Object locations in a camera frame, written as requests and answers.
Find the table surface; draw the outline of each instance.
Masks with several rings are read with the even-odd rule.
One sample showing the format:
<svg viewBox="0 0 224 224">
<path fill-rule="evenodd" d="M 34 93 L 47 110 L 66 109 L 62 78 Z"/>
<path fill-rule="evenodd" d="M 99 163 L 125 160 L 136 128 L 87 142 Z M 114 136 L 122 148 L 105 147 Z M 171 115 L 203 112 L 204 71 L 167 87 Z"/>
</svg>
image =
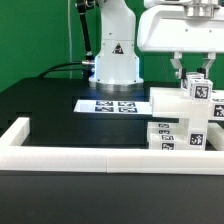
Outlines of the table surface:
<svg viewBox="0 0 224 224">
<path fill-rule="evenodd" d="M 145 148 L 151 116 L 73 109 L 78 99 L 147 101 L 148 95 L 148 83 L 112 93 L 81 80 L 24 79 L 0 93 L 0 134 L 28 116 L 24 145 Z M 223 187 L 223 176 L 1 171 L 0 223 L 221 224 Z"/>
<path fill-rule="evenodd" d="M 0 134 L 18 116 L 28 116 L 31 134 L 24 145 L 146 148 L 150 115 L 74 113 L 73 110 L 78 99 L 148 101 L 148 91 L 146 87 L 131 92 L 108 92 L 91 89 L 82 80 L 24 79 L 0 94 L 0 103 L 4 105 Z"/>
</svg>

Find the warning label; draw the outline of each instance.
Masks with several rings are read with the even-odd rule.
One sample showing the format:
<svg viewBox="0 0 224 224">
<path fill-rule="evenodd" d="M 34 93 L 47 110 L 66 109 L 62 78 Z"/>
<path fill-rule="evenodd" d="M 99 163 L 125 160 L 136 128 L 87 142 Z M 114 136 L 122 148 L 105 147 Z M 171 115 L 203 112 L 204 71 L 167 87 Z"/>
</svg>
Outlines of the warning label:
<svg viewBox="0 0 224 224">
<path fill-rule="evenodd" d="M 119 43 L 115 47 L 113 54 L 124 54 L 123 49 Z"/>
</svg>

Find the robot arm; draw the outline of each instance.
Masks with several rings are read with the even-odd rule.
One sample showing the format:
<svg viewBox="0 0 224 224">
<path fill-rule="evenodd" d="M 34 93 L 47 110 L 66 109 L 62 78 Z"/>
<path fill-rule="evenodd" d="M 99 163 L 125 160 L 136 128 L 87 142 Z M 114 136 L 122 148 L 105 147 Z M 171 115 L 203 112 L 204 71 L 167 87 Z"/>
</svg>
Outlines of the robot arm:
<svg viewBox="0 0 224 224">
<path fill-rule="evenodd" d="M 145 6 L 149 9 L 140 19 L 140 50 L 173 52 L 171 62 L 178 70 L 178 78 L 185 75 L 180 63 L 182 53 L 207 53 L 198 72 L 208 78 L 216 53 L 224 52 L 224 8 L 218 6 L 217 0 L 166 3 L 162 0 L 145 0 Z"/>
<path fill-rule="evenodd" d="M 101 51 L 95 58 L 95 74 L 90 77 L 90 86 L 112 91 L 141 87 L 139 59 L 134 52 L 135 15 L 125 0 L 78 2 L 82 3 L 82 11 L 98 4 L 101 12 Z"/>
</svg>

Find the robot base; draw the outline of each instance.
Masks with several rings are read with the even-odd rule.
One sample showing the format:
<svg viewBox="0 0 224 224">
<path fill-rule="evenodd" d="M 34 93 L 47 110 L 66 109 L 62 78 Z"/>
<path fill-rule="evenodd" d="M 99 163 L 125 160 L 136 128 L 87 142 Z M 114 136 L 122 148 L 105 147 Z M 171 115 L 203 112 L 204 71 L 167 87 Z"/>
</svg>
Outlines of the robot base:
<svg viewBox="0 0 224 224">
<path fill-rule="evenodd" d="M 89 81 L 89 86 L 91 88 L 97 88 L 97 89 L 106 90 L 106 91 L 124 92 L 124 91 L 142 89 L 143 81 L 138 83 L 136 82 L 134 84 L 128 84 L 128 85 L 105 84 L 105 83 Z"/>
</svg>

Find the printed marker sheet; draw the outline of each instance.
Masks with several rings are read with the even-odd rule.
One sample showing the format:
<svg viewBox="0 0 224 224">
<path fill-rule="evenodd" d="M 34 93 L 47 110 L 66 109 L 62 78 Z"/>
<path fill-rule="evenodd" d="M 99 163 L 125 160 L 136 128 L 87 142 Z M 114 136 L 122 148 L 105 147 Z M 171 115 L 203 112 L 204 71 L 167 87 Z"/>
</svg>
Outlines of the printed marker sheet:
<svg viewBox="0 0 224 224">
<path fill-rule="evenodd" d="M 151 115 L 152 108 L 149 102 L 78 100 L 74 112 Z"/>
</svg>

